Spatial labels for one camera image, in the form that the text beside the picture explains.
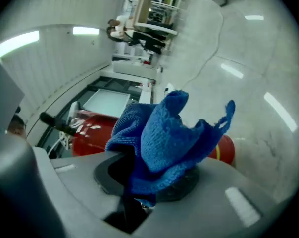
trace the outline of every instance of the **red cylinder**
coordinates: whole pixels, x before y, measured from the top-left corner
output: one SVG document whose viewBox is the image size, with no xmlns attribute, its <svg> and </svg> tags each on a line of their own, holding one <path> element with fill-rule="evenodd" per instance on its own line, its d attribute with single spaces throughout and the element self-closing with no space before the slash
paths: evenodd
<svg viewBox="0 0 299 238">
<path fill-rule="evenodd" d="M 209 155 L 210 158 L 223 161 L 227 164 L 232 164 L 235 156 L 235 148 L 232 140 L 224 135 L 220 139 L 215 149 Z"/>
<path fill-rule="evenodd" d="M 73 154 L 83 156 L 104 152 L 117 120 L 100 114 L 87 118 L 73 139 Z"/>
</svg>

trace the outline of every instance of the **blue cloth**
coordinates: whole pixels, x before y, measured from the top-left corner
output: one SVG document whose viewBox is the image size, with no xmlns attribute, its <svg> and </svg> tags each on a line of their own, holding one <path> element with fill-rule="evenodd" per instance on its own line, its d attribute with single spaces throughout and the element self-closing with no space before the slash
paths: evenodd
<svg viewBox="0 0 299 238">
<path fill-rule="evenodd" d="M 134 147 L 134 169 L 126 189 L 132 195 L 149 196 L 142 201 L 145 204 L 153 205 L 153 195 L 207 157 L 230 127 L 234 101 L 227 104 L 226 116 L 215 126 L 202 119 L 194 128 L 184 126 L 178 114 L 188 97 L 186 92 L 174 91 L 160 104 L 130 104 L 106 145 L 111 151 L 120 151 L 122 145 Z"/>
</svg>

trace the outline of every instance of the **fluorescent light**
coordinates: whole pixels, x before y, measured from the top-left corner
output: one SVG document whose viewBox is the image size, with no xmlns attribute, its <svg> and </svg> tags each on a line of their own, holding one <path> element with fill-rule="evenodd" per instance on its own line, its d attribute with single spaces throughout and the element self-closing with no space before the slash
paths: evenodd
<svg viewBox="0 0 299 238">
<path fill-rule="evenodd" d="M 0 58 L 13 50 L 16 50 L 26 44 L 36 42 L 39 39 L 40 39 L 40 32 L 34 31 L 31 33 L 21 34 L 7 41 L 4 41 L 0 43 Z"/>
<path fill-rule="evenodd" d="M 274 110 L 279 114 L 279 116 L 283 119 L 287 127 L 294 132 L 297 129 L 297 124 L 287 112 L 287 110 L 275 99 L 273 95 L 270 93 L 266 93 L 264 95 L 264 99 L 274 108 Z"/>
<path fill-rule="evenodd" d="M 240 78 L 240 79 L 243 78 L 243 74 L 242 73 L 240 73 L 238 70 L 236 70 L 236 69 L 234 69 L 232 67 L 229 67 L 229 66 L 225 65 L 224 63 L 221 64 L 221 68 L 224 69 L 225 71 L 231 73 L 232 75 Z"/>
<path fill-rule="evenodd" d="M 264 17 L 260 15 L 249 15 L 249 16 L 244 16 L 244 18 L 247 20 L 264 20 Z"/>
<path fill-rule="evenodd" d="M 260 220 L 260 213 L 252 206 L 248 199 L 243 196 L 238 188 L 228 188 L 224 193 L 246 228 Z"/>
<path fill-rule="evenodd" d="M 90 28 L 90 27 L 79 27 L 75 26 L 72 29 L 72 34 L 92 34 L 92 35 L 98 35 L 99 29 L 97 28 Z"/>
</svg>

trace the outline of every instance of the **ceiling light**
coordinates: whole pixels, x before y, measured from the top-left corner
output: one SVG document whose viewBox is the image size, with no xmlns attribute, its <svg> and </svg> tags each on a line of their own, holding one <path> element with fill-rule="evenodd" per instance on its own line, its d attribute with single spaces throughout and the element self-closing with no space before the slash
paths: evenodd
<svg viewBox="0 0 299 238">
<path fill-rule="evenodd" d="M 224 63 L 221 64 L 221 68 L 224 69 L 225 71 L 231 73 L 232 75 L 234 75 L 234 76 L 240 78 L 240 79 L 242 79 L 243 76 L 244 76 L 244 75 L 243 75 L 242 73 L 240 73 L 238 70 L 236 70 L 236 69 L 234 69 L 234 68 L 232 68 L 232 67 L 230 67 L 230 66 L 227 66 L 227 65 L 225 65 Z"/>
<path fill-rule="evenodd" d="M 249 16 L 244 16 L 244 18 L 247 20 L 264 20 L 264 17 L 260 15 L 249 15 Z"/>
<path fill-rule="evenodd" d="M 0 43 L 0 58 L 13 50 L 16 50 L 26 44 L 38 41 L 39 39 L 39 31 L 21 34 L 19 36 L 8 39 L 7 41 Z"/>
<path fill-rule="evenodd" d="M 92 34 L 92 35 L 98 35 L 99 29 L 97 28 L 90 28 L 90 27 L 79 27 L 75 26 L 72 29 L 72 34 Z"/>
<path fill-rule="evenodd" d="M 283 119 L 287 127 L 294 132 L 297 129 L 297 124 L 287 112 L 287 110 L 275 99 L 273 95 L 270 93 L 266 93 L 264 95 L 264 99 L 274 108 L 274 110 L 279 114 L 279 116 Z"/>
</svg>

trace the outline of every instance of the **white cable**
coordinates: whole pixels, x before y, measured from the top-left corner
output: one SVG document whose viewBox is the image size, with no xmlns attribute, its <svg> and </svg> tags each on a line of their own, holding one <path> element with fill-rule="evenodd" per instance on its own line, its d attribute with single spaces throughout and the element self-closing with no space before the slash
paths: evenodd
<svg viewBox="0 0 299 238">
<path fill-rule="evenodd" d="M 211 56 L 207 59 L 207 61 L 205 61 L 205 63 L 202 65 L 201 69 L 198 71 L 197 75 L 191 79 L 189 79 L 184 85 L 183 87 L 180 88 L 180 90 L 183 90 L 187 84 L 189 84 L 191 81 L 195 80 L 196 78 L 199 77 L 199 75 L 201 74 L 203 68 L 206 66 L 206 64 L 214 57 L 214 55 L 218 52 L 219 50 L 219 46 L 220 46 L 220 35 L 221 35 L 221 32 L 222 32 L 222 28 L 223 28 L 223 24 L 224 24 L 224 18 L 223 18 L 223 15 L 221 13 L 221 11 L 219 10 L 219 13 L 222 17 L 222 23 L 221 23 L 221 27 L 220 27 L 220 30 L 219 30 L 219 34 L 218 34 L 218 37 L 217 37 L 217 47 L 216 49 L 214 50 L 214 52 L 211 54 Z"/>
<path fill-rule="evenodd" d="M 52 152 L 52 150 L 56 147 L 56 145 L 60 143 L 60 138 L 55 142 L 55 144 L 50 148 L 49 152 L 48 152 L 48 156 L 50 155 L 50 153 Z"/>
</svg>

